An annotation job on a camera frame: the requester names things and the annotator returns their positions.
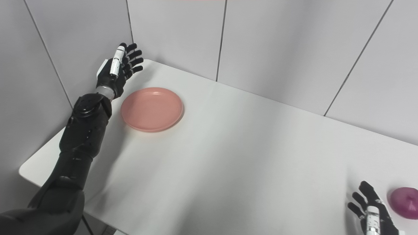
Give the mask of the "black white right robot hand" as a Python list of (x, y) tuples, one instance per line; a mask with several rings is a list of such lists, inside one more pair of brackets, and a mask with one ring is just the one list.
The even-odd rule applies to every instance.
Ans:
[(393, 220), (387, 210), (386, 205), (380, 199), (375, 189), (367, 181), (363, 180), (359, 184), (358, 190), (361, 193), (353, 192), (352, 198), (354, 202), (348, 202), (347, 207), (360, 220), (360, 227), (363, 235), (367, 234), (367, 209), (368, 207), (376, 207), (379, 214), (379, 225), (381, 235), (405, 235), (405, 231), (399, 230), (393, 223)]

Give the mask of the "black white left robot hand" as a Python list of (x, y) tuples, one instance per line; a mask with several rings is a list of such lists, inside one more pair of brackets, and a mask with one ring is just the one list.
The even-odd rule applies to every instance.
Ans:
[(104, 95), (109, 100), (119, 98), (124, 92), (124, 86), (133, 74), (143, 70), (142, 51), (137, 44), (121, 43), (112, 58), (104, 60), (96, 74), (95, 93)]

